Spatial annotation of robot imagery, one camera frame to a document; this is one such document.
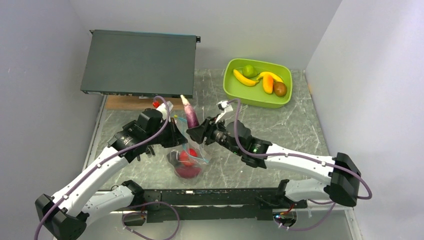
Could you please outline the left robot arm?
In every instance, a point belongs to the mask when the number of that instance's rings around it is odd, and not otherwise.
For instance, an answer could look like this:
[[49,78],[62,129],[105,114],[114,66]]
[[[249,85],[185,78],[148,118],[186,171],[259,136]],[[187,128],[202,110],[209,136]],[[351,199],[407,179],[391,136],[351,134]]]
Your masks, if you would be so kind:
[[95,193],[140,155],[153,155],[153,145],[172,148],[186,142],[165,106],[145,109],[138,119],[124,125],[72,182],[52,196],[42,194],[35,201],[40,223],[58,240],[76,240],[88,225],[110,212],[139,209],[146,201],[145,191],[133,180],[124,181],[105,195]]

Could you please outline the brown kiwi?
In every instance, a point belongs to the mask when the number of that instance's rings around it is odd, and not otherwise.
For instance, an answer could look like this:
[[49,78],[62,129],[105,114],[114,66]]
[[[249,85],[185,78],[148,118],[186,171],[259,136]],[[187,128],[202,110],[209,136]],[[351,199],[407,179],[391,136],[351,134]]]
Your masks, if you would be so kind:
[[273,92],[278,97],[284,97],[287,94],[287,86],[283,82],[275,81],[273,83]]

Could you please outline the red apple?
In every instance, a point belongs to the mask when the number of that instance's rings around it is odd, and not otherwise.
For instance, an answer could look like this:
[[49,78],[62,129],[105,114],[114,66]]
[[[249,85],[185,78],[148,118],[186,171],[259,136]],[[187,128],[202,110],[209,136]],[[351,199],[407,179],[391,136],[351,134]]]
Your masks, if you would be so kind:
[[188,153],[183,150],[179,154],[179,162],[185,167],[193,167],[197,164],[195,157],[197,157],[197,152],[193,148],[188,149]]

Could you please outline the purple eggplant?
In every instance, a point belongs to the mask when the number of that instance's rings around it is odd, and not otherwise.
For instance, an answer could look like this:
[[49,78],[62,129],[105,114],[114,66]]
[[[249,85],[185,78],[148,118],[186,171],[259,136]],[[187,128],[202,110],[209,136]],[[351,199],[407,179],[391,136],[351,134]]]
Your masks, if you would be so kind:
[[187,126],[189,129],[191,128],[195,128],[197,126],[200,125],[196,112],[194,110],[194,108],[192,107],[191,103],[189,102],[189,100],[184,96],[184,95],[180,95],[181,98],[181,102],[183,104],[184,107],[184,112],[186,115],[186,121],[187,121]]

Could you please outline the dark plum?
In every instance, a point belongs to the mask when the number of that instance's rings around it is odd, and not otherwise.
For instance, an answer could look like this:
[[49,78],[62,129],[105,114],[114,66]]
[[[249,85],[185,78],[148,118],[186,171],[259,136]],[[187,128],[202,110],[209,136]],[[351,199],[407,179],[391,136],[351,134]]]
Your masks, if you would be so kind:
[[173,166],[177,167],[180,164],[179,161],[179,152],[178,151],[171,151],[167,154],[167,161]]

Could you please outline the clear zip top bag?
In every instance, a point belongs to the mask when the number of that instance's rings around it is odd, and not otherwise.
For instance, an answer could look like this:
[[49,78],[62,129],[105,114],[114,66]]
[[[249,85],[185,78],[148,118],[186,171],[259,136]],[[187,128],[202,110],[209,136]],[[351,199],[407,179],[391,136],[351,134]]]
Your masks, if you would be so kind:
[[183,181],[194,180],[202,173],[212,157],[205,151],[202,143],[196,143],[187,134],[188,125],[185,118],[175,115],[173,119],[187,142],[172,147],[166,155],[166,160],[178,178]]

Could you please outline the green lime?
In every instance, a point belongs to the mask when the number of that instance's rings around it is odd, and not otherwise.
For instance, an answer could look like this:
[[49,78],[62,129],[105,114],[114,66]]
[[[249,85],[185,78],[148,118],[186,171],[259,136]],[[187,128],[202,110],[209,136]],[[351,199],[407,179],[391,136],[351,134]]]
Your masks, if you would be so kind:
[[256,70],[255,67],[253,67],[252,65],[248,64],[248,65],[245,65],[242,68],[242,74],[243,74],[244,77],[250,79],[250,78],[256,77],[258,75],[258,72],[257,72],[257,70]]

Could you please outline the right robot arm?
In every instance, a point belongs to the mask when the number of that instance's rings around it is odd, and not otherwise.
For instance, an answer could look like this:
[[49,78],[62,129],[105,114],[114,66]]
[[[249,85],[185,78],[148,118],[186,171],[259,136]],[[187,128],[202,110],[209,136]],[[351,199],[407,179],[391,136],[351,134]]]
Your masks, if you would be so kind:
[[304,180],[280,181],[275,200],[282,208],[303,200],[330,200],[345,207],[357,205],[361,172],[345,153],[320,156],[283,148],[252,136],[251,130],[238,120],[225,124],[209,117],[186,133],[198,144],[216,143],[226,148],[250,167],[289,170],[307,176]]

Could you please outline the orange yellow mango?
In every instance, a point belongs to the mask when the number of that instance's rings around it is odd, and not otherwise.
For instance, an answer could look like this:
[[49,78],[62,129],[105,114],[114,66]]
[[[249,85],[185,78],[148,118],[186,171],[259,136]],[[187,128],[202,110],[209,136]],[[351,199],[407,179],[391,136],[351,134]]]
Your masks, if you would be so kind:
[[271,75],[265,74],[262,78],[262,87],[265,93],[272,94],[274,87],[274,79]]

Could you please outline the purple sweet potato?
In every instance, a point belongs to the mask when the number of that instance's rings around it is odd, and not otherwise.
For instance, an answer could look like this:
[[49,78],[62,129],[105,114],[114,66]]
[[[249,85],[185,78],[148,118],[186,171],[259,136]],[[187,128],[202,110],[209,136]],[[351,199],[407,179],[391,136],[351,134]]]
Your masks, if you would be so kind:
[[202,169],[195,166],[180,166],[175,168],[176,174],[183,179],[193,179],[196,178]]

